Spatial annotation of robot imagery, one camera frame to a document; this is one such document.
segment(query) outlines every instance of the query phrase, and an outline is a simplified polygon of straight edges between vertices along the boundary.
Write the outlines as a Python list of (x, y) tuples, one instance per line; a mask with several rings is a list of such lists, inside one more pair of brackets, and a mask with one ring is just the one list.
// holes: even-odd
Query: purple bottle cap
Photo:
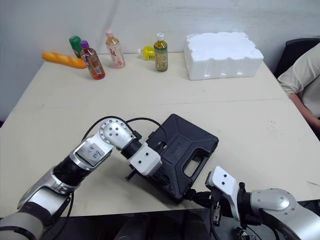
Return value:
[(86, 48), (89, 47), (89, 43), (87, 41), (84, 41), (84, 40), (80, 42), (80, 45), (81, 45), (81, 47), (83, 49), (86, 49)]

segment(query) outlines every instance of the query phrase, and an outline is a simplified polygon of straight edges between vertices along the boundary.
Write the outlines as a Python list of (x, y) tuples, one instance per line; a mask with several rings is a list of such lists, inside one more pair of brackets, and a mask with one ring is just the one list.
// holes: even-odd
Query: black chair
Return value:
[(320, 38), (298, 38), (285, 42), (278, 66), (273, 73), (276, 78), (287, 71), (304, 53), (320, 43)]

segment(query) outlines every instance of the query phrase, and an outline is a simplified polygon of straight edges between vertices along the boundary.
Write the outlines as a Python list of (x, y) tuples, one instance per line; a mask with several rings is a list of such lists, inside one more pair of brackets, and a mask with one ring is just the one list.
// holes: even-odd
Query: black plastic case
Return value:
[[(142, 177), (175, 203), (180, 203), (216, 149), (219, 139), (176, 114), (171, 114), (162, 127), (167, 136), (159, 127), (146, 141), (160, 154), (162, 166), (151, 177)], [(192, 159), (199, 165), (189, 177), (184, 171)]]

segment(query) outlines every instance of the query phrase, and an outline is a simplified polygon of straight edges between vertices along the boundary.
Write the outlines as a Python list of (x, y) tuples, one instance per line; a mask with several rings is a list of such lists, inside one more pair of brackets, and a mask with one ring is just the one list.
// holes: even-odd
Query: beige shirt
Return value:
[(278, 81), (287, 95), (298, 94), (303, 104), (320, 117), (320, 43), (311, 48)]

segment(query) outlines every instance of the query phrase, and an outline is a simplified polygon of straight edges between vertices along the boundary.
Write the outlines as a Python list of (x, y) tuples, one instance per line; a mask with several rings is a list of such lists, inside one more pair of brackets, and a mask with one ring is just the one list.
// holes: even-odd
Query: styrofoam box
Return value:
[(243, 32), (192, 34), (184, 58), (190, 80), (252, 77), (264, 56)]

